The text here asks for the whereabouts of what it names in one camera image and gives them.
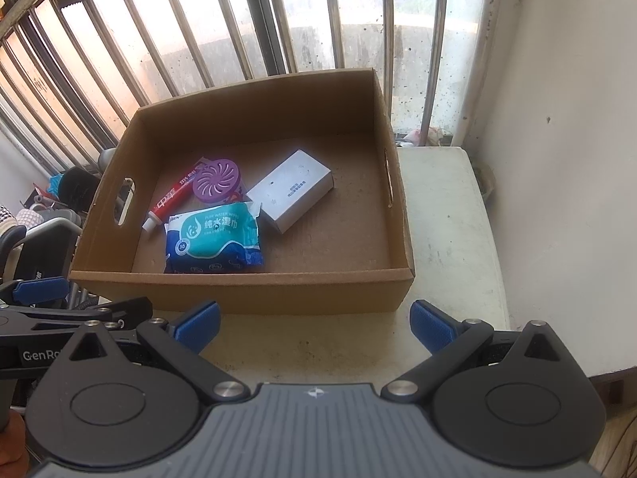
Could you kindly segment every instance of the white box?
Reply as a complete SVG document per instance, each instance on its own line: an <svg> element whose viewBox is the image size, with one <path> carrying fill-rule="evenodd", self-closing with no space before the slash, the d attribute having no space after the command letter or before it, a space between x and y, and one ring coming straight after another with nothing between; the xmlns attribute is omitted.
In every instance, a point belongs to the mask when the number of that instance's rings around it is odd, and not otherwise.
<svg viewBox="0 0 637 478"><path fill-rule="evenodd" d="M270 172L247 196L261 203L261 213L284 233L333 188L332 172L298 150Z"/></svg>

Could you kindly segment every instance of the table surface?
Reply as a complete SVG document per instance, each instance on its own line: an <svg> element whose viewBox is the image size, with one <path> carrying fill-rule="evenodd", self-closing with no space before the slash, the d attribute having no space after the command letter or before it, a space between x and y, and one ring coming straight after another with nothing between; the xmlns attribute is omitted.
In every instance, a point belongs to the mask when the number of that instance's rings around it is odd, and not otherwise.
<svg viewBox="0 0 637 478"><path fill-rule="evenodd" d="M487 214L461 148L399 148L416 278L394 313L338 316L225 315L202 352L243 380L371 382L377 391L429 357L408 314L423 298L456 319L507 329L504 285ZM178 313L165 313L169 319Z"/></svg>

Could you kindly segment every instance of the blue wet wipes package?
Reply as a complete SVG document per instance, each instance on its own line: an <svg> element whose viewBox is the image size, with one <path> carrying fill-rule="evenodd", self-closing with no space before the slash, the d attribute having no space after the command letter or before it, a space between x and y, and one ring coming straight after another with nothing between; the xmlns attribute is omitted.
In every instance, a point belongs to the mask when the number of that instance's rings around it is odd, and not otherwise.
<svg viewBox="0 0 637 478"><path fill-rule="evenodd" d="M220 273L263 264L260 203L237 202L173 215L166 225L166 273Z"/></svg>

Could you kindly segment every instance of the concrete wall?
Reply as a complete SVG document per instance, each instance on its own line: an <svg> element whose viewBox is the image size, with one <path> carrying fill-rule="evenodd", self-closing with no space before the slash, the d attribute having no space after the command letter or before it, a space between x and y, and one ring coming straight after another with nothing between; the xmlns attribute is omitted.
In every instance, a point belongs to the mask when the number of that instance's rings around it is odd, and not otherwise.
<svg viewBox="0 0 637 478"><path fill-rule="evenodd" d="M469 145L512 327L549 321L588 375L637 365L636 112L637 0L520 1Z"/></svg>
<svg viewBox="0 0 637 478"><path fill-rule="evenodd" d="M0 133L0 203L16 214L33 190L33 183L47 186L47 179Z"/></svg>

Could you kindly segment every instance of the gray gripper base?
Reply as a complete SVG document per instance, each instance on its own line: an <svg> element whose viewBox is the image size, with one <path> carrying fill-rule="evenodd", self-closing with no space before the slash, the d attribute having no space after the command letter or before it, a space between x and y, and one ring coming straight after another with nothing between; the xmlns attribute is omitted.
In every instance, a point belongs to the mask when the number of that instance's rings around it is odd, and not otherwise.
<svg viewBox="0 0 637 478"><path fill-rule="evenodd" d="M90 472L44 464L38 478ZM186 445L100 478L593 478L584 462L529 472L497 467L451 446L420 409L379 398L368 384L265 384L253 399L214 408Z"/></svg>

